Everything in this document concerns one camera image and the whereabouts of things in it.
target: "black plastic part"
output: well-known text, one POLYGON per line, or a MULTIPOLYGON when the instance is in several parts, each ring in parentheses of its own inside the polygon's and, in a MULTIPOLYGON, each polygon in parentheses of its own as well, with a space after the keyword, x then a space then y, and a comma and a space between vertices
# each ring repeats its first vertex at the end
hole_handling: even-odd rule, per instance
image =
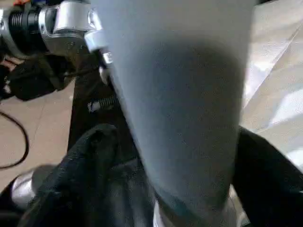
POLYGON ((244 128, 232 184, 253 226, 301 226, 302 172, 264 138, 244 128))
POLYGON ((40 8, 33 7, 23 12, 12 12, 9 17, 11 36, 25 55, 47 52, 39 30, 39 12, 40 8))

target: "tiled floor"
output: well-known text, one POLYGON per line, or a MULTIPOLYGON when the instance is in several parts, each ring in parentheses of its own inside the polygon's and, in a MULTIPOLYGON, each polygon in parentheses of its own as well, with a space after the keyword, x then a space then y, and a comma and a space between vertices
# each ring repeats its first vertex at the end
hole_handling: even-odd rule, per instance
MULTIPOLYGON (((250 48, 250 77, 242 125, 269 139, 303 165, 303 3, 280 0, 256 7, 250 48)), ((19 119, 30 139, 21 165, 0 171, 0 190, 13 177, 42 163, 58 163, 67 149, 73 96, 65 90, 29 101, 4 101, 0 109, 19 119)), ((21 133, 0 118, 0 165, 20 157, 21 133)))
POLYGON ((268 55, 287 48, 243 109, 242 125, 303 167, 303 1, 277 1, 255 12, 252 46, 263 46, 255 51, 259 66, 271 67, 268 55))
MULTIPOLYGON (((0 109, 17 118, 28 132, 30 152, 24 163, 0 171, 0 190, 14 177, 44 163, 59 163, 67 151, 74 83, 66 89, 22 102, 5 100, 0 109)), ((24 151, 23 137, 12 123, 0 118, 0 165, 13 162, 24 151)))

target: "black fabric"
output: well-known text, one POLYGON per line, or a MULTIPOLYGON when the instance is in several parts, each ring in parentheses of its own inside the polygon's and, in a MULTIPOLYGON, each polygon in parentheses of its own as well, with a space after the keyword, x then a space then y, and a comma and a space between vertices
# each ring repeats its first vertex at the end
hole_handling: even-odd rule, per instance
POLYGON ((135 158, 114 165, 116 128, 85 133, 48 176, 19 227, 151 227, 154 196, 135 158))
POLYGON ((267 140, 243 128, 233 186, 254 227, 301 226, 301 171, 267 140))
MULTIPOLYGON (((48 176, 18 226, 152 227, 153 190, 138 156, 122 161, 123 135, 117 132, 109 124, 86 132, 48 176)), ((243 128, 233 185, 254 227, 300 223, 302 173, 243 128)), ((1 214, 12 223, 20 216, 13 210, 1 214)))

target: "silver metal part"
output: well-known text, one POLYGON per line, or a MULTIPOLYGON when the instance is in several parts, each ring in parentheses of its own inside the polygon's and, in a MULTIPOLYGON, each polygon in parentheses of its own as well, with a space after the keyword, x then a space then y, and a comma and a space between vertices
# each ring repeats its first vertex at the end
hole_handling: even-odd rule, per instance
POLYGON ((89 23, 91 5, 78 1, 64 1, 59 5, 55 26, 55 34, 66 32, 87 32, 96 30, 92 23, 89 23))
POLYGON ((11 188, 11 198, 17 207, 25 210, 28 204, 36 196, 38 188, 44 179, 50 174, 54 166, 44 165, 31 169, 19 175, 11 188))
POLYGON ((75 25, 68 25, 66 22, 59 23, 58 21, 64 20, 61 6, 63 5, 64 11, 67 6, 75 7, 74 4, 66 5, 63 2, 59 6, 44 8, 40 11, 39 30, 50 53, 70 57, 74 64, 78 64, 85 55, 89 54, 84 40, 84 33, 90 29, 94 30, 94 28, 88 25, 88 6, 90 5, 82 2, 75 2, 75 4, 78 5, 78 9, 81 9, 80 6, 83 6, 82 9, 86 12, 85 21, 87 25, 80 23, 79 26, 76 26, 76 21, 75 25))
POLYGON ((84 39, 90 52, 107 47, 107 42, 103 30, 87 32, 84 35, 84 39))
POLYGON ((107 47, 104 30, 102 29, 97 12, 94 9, 89 12, 89 23, 96 29, 96 31, 87 32, 84 35, 89 51, 93 52, 107 47))
POLYGON ((9 49, 12 55, 20 59, 28 59, 30 56, 23 54, 16 46, 10 31, 9 31, 9 16, 12 11, 21 11, 19 7, 11 7, 7 9, 0 9, 0 34, 3 42, 9 49))

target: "black cable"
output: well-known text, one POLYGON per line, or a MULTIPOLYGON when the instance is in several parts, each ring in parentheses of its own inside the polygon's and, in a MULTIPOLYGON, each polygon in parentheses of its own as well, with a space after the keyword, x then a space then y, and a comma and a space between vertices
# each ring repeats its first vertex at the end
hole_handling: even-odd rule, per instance
POLYGON ((17 162, 14 162, 14 163, 11 163, 11 164, 8 164, 5 166, 0 166, 0 170, 4 170, 4 169, 13 168, 13 167, 21 164, 22 162, 24 162, 24 160, 27 158, 28 153, 29 153, 29 140, 28 140, 28 135, 27 135, 25 128, 22 126, 22 124, 18 120, 14 119, 13 117, 9 116, 8 114, 6 114, 5 112, 3 112, 1 110, 0 110, 0 116, 4 117, 9 122, 12 122, 21 130, 21 132, 23 134, 24 142, 25 142, 25 151, 24 151, 22 158, 20 160, 18 160, 17 162))
POLYGON ((92 69, 88 69, 88 70, 81 70, 81 71, 78 71, 78 72, 64 73, 63 76, 64 77, 77 77, 77 76, 82 76, 82 75, 94 72, 98 69, 99 69, 99 66, 94 67, 92 69))

